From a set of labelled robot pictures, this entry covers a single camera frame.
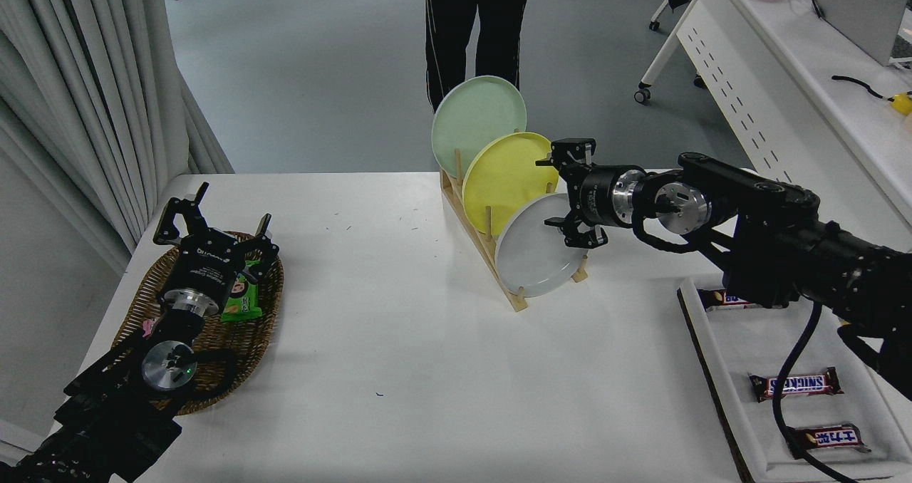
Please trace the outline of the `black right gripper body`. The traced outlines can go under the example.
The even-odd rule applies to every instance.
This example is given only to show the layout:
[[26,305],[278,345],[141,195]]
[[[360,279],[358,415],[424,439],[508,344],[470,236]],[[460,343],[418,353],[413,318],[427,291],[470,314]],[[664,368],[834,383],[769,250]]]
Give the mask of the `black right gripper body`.
[[616,166],[579,166],[572,171],[572,208],[586,226],[619,226],[613,206],[616,181]]

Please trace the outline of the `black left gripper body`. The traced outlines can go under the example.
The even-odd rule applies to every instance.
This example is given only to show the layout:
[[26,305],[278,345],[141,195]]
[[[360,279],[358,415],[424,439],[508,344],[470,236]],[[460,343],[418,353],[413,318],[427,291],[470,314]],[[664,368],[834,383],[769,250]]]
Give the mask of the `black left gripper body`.
[[183,237],[170,272],[170,288],[226,301],[244,262],[238,243],[235,236],[218,229]]

